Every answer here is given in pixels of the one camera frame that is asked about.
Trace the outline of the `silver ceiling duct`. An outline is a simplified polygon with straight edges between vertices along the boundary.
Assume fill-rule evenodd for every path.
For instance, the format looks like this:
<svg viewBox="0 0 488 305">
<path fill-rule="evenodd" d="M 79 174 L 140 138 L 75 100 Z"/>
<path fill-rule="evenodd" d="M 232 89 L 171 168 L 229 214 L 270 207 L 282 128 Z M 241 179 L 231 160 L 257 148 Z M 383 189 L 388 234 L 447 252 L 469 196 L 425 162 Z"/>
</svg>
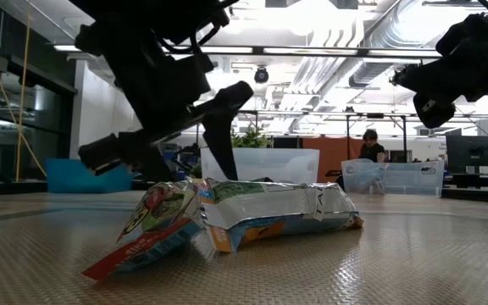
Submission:
<svg viewBox="0 0 488 305">
<path fill-rule="evenodd" d="M 365 37 L 363 46 L 368 48 L 418 48 L 429 42 L 435 34 L 427 30 L 425 22 L 430 10 L 423 6 L 425 0 L 400 0 L 392 11 Z M 356 87 L 370 85 L 373 80 L 391 67 L 390 63 L 373 63 L 363 58 L 358 69 L 349 78 Z"/>
</svg>

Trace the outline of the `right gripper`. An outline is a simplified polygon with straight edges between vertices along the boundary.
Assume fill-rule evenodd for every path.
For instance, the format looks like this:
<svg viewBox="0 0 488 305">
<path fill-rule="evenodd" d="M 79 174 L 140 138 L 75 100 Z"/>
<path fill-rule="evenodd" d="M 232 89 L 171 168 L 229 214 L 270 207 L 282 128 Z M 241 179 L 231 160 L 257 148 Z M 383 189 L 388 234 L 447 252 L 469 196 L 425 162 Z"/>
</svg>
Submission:
<svg viewBox="0 0 488 305">
<path fill-rule="evenodd" d="M 450 120 L 455 102 L 476 102 L 488 96 L 488 20 L 470 16 L 455 24 L 438 41 L 442 57 L 427 64 L 395 69 L 390 83 L 415 92 L 420 121 L 433 129 Z"/>
</svg>

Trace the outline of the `leafy plant in white pot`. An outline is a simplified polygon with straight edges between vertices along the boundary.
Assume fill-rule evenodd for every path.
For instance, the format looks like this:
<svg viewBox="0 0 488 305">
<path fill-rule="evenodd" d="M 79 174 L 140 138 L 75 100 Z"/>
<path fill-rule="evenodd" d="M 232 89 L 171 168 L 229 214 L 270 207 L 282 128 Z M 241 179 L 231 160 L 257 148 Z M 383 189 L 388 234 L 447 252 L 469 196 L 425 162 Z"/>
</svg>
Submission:
<svg viewBox="0 0 488 305">
<path fill-rule="evenodd" d="M 249 125 L 244 132 L 231 130 L 231 144 L 235 148 L 266 148 L 269 139 L 263 133 L 263 127 Z"/>
</svg>

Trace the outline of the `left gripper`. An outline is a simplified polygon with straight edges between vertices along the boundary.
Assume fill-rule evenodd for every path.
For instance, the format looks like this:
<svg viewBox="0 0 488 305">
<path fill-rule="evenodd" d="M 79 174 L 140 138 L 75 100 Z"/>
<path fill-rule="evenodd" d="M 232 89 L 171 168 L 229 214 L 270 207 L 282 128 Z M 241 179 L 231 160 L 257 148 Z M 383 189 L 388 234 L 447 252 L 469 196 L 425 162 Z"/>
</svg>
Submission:
<svg viewBox="0 0 488 305">
<path fill-rule="evenodd" d="M 153 31 L 132 33 L 120 21 L 98 20 L 83 25 L 76 37 L 81 51 L 104 57 L 116 86 L 123 91 L 141 123 L 137 131 L 110 134 L 79 148 L 81 162 L 96 175 L 126 164 L 147 180 L 172 180 L 158 144 L 200 124 L 204 140 L 228 180 L 238 180 L 231 141 L 231 124 L 252 97 L 245 81 L 219 90 L 213 99 L 196 105 L 209 92 L 206 74 L 214 65 L 198 46 L 188 57 L 167 55 Z"/>
</svg>

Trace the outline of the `black overhead frame bar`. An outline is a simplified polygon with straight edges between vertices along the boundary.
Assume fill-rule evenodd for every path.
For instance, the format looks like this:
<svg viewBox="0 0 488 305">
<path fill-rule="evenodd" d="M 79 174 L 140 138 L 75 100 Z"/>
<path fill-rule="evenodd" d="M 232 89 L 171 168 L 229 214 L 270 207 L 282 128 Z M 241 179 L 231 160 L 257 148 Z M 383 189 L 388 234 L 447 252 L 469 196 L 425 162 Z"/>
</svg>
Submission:
<svg viewBox="0 0 488 305">
<path fill-rule="evenodd" d="M 364 47 L 260 47 L 203 46 L 211 55 L 257 55 L 336 58 L 440 58 L 435 49 L 364 48 Z"/>
</svg>

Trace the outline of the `silver and green granola bar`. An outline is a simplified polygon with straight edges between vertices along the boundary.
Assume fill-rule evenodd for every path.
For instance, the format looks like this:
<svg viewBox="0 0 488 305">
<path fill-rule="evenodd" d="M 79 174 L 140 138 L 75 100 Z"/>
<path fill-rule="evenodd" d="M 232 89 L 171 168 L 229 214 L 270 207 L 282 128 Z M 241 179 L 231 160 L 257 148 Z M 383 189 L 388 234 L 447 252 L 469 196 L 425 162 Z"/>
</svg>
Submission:
<svg viewBox="0 0 488 305">
<path fill-rule="evenodd" d="M 276 236 L 363 227 L 357 208 L 336 183 L 206 179 L 198 188 L 202 221 L 219 252 Z"/>
</svg>

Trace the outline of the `grey baking mat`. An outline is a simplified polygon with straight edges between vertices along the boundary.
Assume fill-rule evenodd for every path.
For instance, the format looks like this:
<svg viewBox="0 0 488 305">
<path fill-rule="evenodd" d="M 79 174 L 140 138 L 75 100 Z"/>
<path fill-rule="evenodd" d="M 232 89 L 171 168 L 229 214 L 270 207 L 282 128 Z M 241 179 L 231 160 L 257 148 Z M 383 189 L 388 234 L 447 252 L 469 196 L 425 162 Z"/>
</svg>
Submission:
<svg viewBox="0 0 488 305">
<path fill-rule="evenodd" d="M 143 269 L 95 281 L 124 209 L 0 216 L 0 305 L 488 305 L 488 215 L 378 213 L 360 230 L 215 252 L 199 234 Z"/>
</svg>

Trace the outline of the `blue plastic bin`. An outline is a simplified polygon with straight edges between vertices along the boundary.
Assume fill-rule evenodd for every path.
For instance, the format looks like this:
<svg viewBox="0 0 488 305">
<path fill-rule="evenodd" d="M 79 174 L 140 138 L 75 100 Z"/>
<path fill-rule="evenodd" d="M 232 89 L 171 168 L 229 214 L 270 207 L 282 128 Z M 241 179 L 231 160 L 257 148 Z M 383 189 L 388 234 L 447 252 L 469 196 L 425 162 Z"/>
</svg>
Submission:
<svg viewBox="0 0 488 305">
<path fill-rule="evenodd" d="M 49 158 L 46 160 L 49 193 L 113 193 L 129 191 L 133 174 L 124 165 L 95 176 L 78 159 Z"/>
</svg>

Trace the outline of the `clear plastic bin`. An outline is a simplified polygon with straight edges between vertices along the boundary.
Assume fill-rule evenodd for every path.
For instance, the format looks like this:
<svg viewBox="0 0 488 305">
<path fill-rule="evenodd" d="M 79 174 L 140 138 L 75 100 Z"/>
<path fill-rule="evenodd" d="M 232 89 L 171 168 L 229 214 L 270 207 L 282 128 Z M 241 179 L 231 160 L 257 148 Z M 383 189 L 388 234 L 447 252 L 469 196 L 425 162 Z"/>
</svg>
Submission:
<svg viewBox="0 0 488 305">
<path fill-rule="evenodd" d="M 344 188 L 358 193 L 355 177 L 358 165 L 373 163 L 368 159 L 353 159 L 341 163 Z M 424 163 L 376 163 L 385 165 L 385 195 L 414 195 L 440 197 L 443 187 L 445 161 Z"/>
</svg>

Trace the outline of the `black computer monitor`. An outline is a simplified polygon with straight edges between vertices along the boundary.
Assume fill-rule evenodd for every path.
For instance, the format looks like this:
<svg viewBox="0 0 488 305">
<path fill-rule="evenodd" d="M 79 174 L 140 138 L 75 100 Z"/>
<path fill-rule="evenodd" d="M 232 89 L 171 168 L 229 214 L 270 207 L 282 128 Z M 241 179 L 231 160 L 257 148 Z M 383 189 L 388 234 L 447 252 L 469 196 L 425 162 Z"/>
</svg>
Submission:
<svg viewBox="0 0 488 305">
<path fill-rule="evenodd" d="M 488 136 L 446 136 L 450 170 L 467 166 L 488 166 Z"/>
</svg>

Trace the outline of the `person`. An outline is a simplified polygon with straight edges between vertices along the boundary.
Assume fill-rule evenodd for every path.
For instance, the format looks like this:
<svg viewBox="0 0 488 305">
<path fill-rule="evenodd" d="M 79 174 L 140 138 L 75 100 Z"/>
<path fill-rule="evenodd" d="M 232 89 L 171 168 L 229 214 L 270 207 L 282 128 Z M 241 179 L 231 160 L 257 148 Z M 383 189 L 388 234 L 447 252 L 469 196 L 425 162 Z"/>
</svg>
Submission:
<svg viewBox="0 0 488 305">
<path fill-rule="evenodd" d="M 378 134 L 375 130 L 366 130 L 363 134 L 364 144 L 361 146 L 359 157 L 374 163 L 386 161 L 385 148 L 378 143 Z"/>
</svg>

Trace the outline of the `frosted plastic bin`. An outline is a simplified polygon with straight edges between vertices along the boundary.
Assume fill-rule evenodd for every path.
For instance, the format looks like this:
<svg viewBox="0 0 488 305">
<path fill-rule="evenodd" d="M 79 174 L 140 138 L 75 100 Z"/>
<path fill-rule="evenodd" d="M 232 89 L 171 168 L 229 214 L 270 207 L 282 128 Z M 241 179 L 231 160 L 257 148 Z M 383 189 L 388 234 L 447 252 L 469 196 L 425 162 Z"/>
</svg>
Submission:
<svg viewBox="0 0 488 305">
<path fill-rule="evenodd" d="M 312 184 L 318 181 L 319 150 L 301 148 L 234 148 L 237 179 L 269 178 L 274 182 Z"/>
</svg>

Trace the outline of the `red and green granola bar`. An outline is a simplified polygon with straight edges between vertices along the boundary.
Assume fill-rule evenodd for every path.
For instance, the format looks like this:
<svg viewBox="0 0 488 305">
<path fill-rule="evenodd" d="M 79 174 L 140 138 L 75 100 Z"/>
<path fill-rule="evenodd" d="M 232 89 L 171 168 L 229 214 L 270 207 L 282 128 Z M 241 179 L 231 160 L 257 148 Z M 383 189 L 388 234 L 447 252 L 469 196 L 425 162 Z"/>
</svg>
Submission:
<svg viewBox="0 0 488 305">
<path fill-rule="evenodd" d="M 192 180 L 150 187 L 119 233 L 116 248 L 82 272 L 101 280 L 143 268 L 189 242 L 204 229 L 197 185 Z"/>
</svg>

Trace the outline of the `orange partition panel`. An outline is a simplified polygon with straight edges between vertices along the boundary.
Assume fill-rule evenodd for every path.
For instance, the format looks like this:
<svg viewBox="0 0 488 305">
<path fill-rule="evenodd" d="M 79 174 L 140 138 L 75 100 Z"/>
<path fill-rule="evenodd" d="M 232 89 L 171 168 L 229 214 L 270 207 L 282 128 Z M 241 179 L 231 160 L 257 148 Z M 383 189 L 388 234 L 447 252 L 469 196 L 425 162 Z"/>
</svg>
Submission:
<svg viewBox="0 0 488 305">
<path fill-rule="evenodd" d="M 363 140 L 351 137 L 330 138 L 316 137 L 304 138 L 304 148 L 319 150 L 318 182 L 334 182 L 335 177 L 327 177 L 331 170 L 341 170 L 341 162 L 358 158 Z"/>
</svg>

